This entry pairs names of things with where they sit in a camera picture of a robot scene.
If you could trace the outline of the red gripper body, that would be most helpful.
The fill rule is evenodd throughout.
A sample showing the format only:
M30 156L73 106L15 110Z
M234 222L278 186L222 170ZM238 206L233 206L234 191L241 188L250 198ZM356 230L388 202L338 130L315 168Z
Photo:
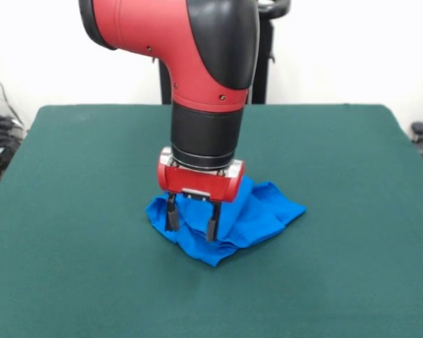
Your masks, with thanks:
M224 170L224 175L166 165L162 161L157 165L157 177L162 190L177 194L201 195L218 202L235 200L244 173L245 163L240 160L234 160Z

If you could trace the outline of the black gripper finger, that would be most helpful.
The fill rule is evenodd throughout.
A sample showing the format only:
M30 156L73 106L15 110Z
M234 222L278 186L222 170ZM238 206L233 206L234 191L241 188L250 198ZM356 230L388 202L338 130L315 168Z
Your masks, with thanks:
M165 230L169 232L178 231L178 210L176 208L176 195L168 193L166 200L166 224Z
M212 206L212 215L207 224L206 240L208 242L216 241L219 229L219 218L221 215L221 202L213 202Z

